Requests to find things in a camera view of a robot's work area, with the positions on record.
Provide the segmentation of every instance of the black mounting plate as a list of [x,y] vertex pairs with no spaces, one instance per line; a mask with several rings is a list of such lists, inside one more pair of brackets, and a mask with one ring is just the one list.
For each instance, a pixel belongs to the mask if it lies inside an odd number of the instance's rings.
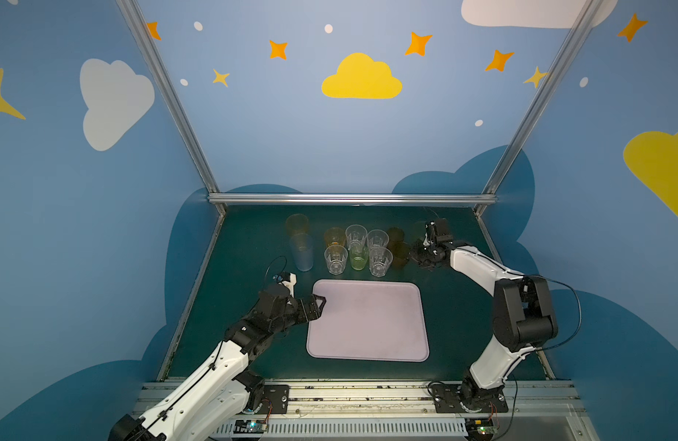
[[288,412],[288,393],[290,386],[287,384],[265,384],[261,408],[256,415],[268,415],[268,404],[273,405],[271,415],[286,414]]
[[[459,387],[459,384],[436,383],[430,386],[434,409],[437,413],[467,413],[459,401],[457,387]],[[498,413],[507,413],[509,411],[505,401],[495,399],[492,403]],[[487,407],[479,413],[491,413],[491,409]]]

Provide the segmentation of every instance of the green cup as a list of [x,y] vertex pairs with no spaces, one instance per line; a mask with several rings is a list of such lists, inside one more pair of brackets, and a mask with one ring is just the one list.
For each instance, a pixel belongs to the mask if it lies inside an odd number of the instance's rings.
[[353,243],[349,247],[349,262],[351,262],[351,268],[361,271],[366,266],[367,260],[369,260],[369,247],[362,243]]

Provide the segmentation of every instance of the pink tray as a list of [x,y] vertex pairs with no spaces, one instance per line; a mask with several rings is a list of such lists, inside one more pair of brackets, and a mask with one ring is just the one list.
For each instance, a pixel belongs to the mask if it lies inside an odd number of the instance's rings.
[[429,356],[420,290],[411,283],[318,280],[327,298],[309,322],[307,352],[316,358],[425,361]]

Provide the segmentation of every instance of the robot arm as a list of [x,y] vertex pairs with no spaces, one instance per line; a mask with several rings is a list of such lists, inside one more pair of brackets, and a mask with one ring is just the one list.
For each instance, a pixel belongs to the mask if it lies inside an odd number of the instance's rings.
[[411,257],[423,268],[449,262],[493,296],[493,337],[464,375],[459,395],[464,410],[480,412],[502,396],[503,381],[525,357],[557,335],[549,288],[544,279],[513,271],[467,243],[455,242],[446,219],[426,225]]
[[326,299],[319,295],[295,299],[296,280],[287,272],[276,276],[277,283],[258,293],[251,311],[229,327],[224,340],[184,383],[138,420],[121,418],[109,441],[200,441],[232,416],[255,413],[264,380],[248,365],[271,345],[275,334],[316,320],[324,309]]

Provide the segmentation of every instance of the cable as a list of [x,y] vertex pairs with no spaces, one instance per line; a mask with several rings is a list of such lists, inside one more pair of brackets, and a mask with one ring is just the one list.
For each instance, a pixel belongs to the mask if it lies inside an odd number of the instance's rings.
[[579,323],[577,323],[577,329],[574,330],[574,333],[571,336],[569,336],[565,341],[554,344],[554,345],[547,347],[547,348],[538,348],[538,349],[536,349],[536,351],[547,351],[549,349],[559,348],[564,343],[572,340],[574,338],[574,336],[577,335],[577,333],[579,332],[579,329],[582,327],[582,304],[579,301],[579,295],[577,295],[577,291],[575,291],[573,287],[570,287],[566,283],[558,282],[558,281],[553,280],[553,279],[548,279],[547,277],[543,277],[539,274],[529,275],[528,277],[539,277],[541,279],[547,280],[548,282],[557,283],[557,284],[562,285],[563,287],[568,287],[568,288],[570,288],[570,290],[574,294],[574,298],[577,299],[577,309],[579,310]]
[[279,255],[277,258],[271,260],[271,262],[268,264],[268,267],[265,269],[265,275],[263,276],[263,283],[261,284],[261,291],[263,291],[263,290],[265,289],[265,278],[268,277],[268,271],[271,270],[271,266],[273,265],[273,262],[274,262],[275,260],[280,259],[280,258],[285,259],[285,264],[282,266],[282,269],[281,269],[280,271],[278,271],[278,273],[281,273],[281,272],[285,271],[285,267],[288,266],[288,258],[286,258],[286,257],[283,256],[283,255]]
[[437,216],[437,217],[439,218],[439,215],[437,214],[437,212],[434,211],[432,208],[430,208],[430,207],[422,207],[422,208],[424,208],[425,211],[430,211],[430,212],[432,212],[433,215],[435,215],[435,216]]
[[436,394],[432,393],[432,384],[442,384],[444,387],[447,387],[447,384],[444,384],[438,380],[427,383],[427,393],[432,397],[432,399],[435,399],[436,397]]
[[503,433],[495,438],[491,438],[491,441],[496,441],[500,440],[502,437],[506,436],[506,433],[509,432],[511,429],[511,425],[513,424],[513,416],[515,415],[515,401],[518,399],[518,380],[513,377],[513,381],[515,382],[515,395],[513,396],[513,408],[511,409],[511,420],[508,422],[508,427],[503,431]]

